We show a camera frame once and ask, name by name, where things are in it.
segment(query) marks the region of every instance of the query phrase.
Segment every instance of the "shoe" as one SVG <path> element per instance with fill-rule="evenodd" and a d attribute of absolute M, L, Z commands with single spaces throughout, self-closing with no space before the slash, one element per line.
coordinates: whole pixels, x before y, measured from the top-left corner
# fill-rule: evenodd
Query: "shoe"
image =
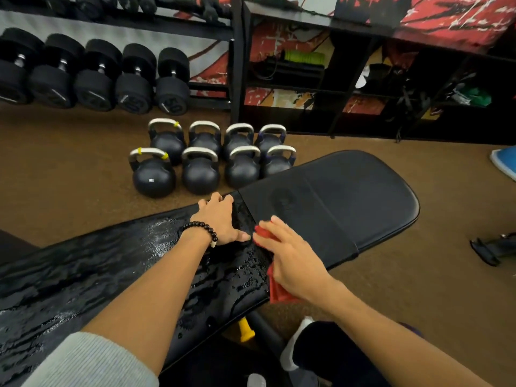
<path fill-rule="evenodd" d="M 285 346 L 285 349 L 283 349 L 283 351 L 281 352 L 280 364 L 281 368 L 283 368 L 285 371 L 295 371 L 297 368 L 299 368 L 296 364 L 293 363 L 293 346 L 296 343 L 297 338 L 301 334 L 301 331 L 303 331 L 306 328 L 306 326 L 313 322 L 314 320 L 311 316 L 305 316 L 304 319 L 301 321 L 301 324 L 299 325 L 297 331 L 293 334 L 291 339 L 288 341 L 287 346 Z"/>

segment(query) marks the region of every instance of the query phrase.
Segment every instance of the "hand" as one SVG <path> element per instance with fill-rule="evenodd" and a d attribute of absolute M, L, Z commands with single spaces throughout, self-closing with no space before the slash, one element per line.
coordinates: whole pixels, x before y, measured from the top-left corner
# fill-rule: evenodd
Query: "hand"
<path fill-rule="evenodd" d="M 213 193 L 210 201 L 199 201 L 199 211 L 190 221 L 203 221 L 214 229 L 217 234 L 218 246 L 232 241 L 247 241 L 251 239 L 249 234 L 233 228 L 231 224 L 231 212 L 233 211 L 233 197 L 229 194 L 223 199 L 222 195 Z"/>
<path fill-rule="evenodd" d="M 294 296 L 318 304 L 335 282 L 323 261 L 301 236 L 278 217 L 260 221 L 260 227 L 280 240 L 253 234 L 256 244 L 274 254 L 274 279 Z"/>

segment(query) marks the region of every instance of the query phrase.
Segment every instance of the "ribbed sleeve cuff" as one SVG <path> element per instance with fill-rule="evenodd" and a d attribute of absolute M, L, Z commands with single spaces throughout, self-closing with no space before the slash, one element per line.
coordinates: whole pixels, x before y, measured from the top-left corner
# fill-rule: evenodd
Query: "ribbed sleeve cuff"
<path fill-rule="evenodd" d="M 69 335 L 23 387 L 158 387 L 156 375 L 132 353 L 99 335 Z"/>

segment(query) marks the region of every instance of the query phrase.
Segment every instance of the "person's left hand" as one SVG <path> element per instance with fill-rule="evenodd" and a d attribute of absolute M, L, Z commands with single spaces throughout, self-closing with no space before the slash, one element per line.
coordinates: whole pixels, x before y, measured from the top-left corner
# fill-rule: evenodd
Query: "person's left hand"
<path fill-rule="evenodd" d="M 233 228 L 231 224 L 231 212 L 233 210 L 233 197 L 215 192 L 210 201 L 199 201 L 199 211 L 194 214 L 190 221 L 203 221 L 214 229 L 217 234 L 217 245 L 225 245 L 232 241 L 247 241 L 251 239 L 249 234 Z"/>

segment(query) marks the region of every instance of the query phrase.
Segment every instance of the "brown floor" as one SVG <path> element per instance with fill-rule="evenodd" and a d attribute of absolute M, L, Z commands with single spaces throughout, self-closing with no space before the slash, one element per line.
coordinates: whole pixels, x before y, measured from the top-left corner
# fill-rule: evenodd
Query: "brown floor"
<path fill-rule="evenodd" d="M 38 246 L 197 201 L 179 185 L 160 201 L 137 194 L 127 154 L 147 146 L 146 121 L 120 110 L 0 105 L 0 229 Z M 178 120 L 226 113 L 195 111 Z M 516 230 L 516 184 L 488 160 L 489 145 L 288 136 L 298 164 L 341 149 L 385 161 L 421 202 L 416 224 L 332 274 L 368 304 L 423 331 L 426 338 L 497 386 L 516 380 L 516 260 L 485 265 L 468 240 Z M 221 192 L 229 191 L 221 185 Z M 266 305 L 285 336 L 312 307 Z"/>

